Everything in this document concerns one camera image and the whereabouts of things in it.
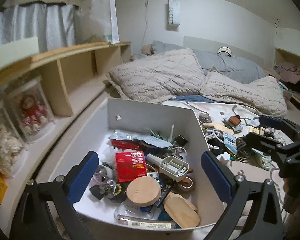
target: red package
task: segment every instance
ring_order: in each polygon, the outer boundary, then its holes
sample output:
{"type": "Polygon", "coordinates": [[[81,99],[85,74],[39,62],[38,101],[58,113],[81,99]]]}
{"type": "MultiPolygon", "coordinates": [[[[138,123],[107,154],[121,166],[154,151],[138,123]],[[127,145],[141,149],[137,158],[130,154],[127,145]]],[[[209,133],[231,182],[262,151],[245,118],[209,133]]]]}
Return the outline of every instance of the red package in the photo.
{"type": "Polygon", "coordinates": [[[146,176],[146,161],[143,152],[121,152],[115,154],[117,163],[118,181],[133,181],[146,176]]]}
{"type": "Polygon", "coordinates": [[[139,145],[136,145],[132,142],[127,142],[127,141],[119,141],[116,139],[111,140],[111,145],[117,147],[118,149],[121,150],[126,150],[126,149],[131,149],[131,150],[141,150],[141,147],[139,145]]]}

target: shopping bag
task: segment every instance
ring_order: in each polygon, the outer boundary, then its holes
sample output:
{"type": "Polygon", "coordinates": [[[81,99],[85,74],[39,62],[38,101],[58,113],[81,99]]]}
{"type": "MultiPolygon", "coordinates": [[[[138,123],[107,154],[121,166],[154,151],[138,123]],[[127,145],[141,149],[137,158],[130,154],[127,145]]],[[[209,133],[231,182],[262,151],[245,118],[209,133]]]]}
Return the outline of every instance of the shopping bag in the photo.
{"type": "Polygon", "coordinates": [[[119,43],[115,0],[84,0],[77,19],[78,43],[119,43]]]}
{"type": "Polygon", "coordinates": [[[169,0],[169,25],[180,25],[181,6],[179,0],[169,0]]]}

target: barcode label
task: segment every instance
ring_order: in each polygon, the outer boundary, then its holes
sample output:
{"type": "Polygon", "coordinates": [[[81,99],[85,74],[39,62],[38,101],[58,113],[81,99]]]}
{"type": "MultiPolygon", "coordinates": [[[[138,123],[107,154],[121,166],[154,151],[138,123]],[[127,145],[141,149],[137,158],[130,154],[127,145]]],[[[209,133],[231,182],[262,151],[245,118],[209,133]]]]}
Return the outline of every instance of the barcode label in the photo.
{"type": "Polygon", "coordinates": [[[151,229],[171,229],[170,223],[150,223],[150,222],[128,221],[128,226],[151,228],[151,229]]]}

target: pink fabric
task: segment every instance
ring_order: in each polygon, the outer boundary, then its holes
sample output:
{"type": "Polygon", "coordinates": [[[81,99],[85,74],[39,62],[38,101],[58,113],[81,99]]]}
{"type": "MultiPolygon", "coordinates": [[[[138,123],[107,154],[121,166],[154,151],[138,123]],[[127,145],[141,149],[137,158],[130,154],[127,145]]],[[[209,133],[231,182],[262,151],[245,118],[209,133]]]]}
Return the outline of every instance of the pink fabric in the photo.
{"type": "Polygon", "coordinates": [[[284,62],[275,70],[285,82],[296,84],[300,81],[300,67],[290,63],[284,62]]]}

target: gray curtain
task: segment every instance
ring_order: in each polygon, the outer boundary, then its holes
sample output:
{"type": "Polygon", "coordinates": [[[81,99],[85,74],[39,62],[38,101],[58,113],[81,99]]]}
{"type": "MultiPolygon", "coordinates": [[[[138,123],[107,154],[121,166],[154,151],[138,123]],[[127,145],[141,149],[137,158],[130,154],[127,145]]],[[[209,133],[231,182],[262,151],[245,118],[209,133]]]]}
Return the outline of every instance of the gray curtain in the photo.
{"type": "Polygon", "coordinates": [[[15,5],[0,12],[0,45],[37,36],[40,52],[76,44],[77,7],[42,2],[15,5]]]}

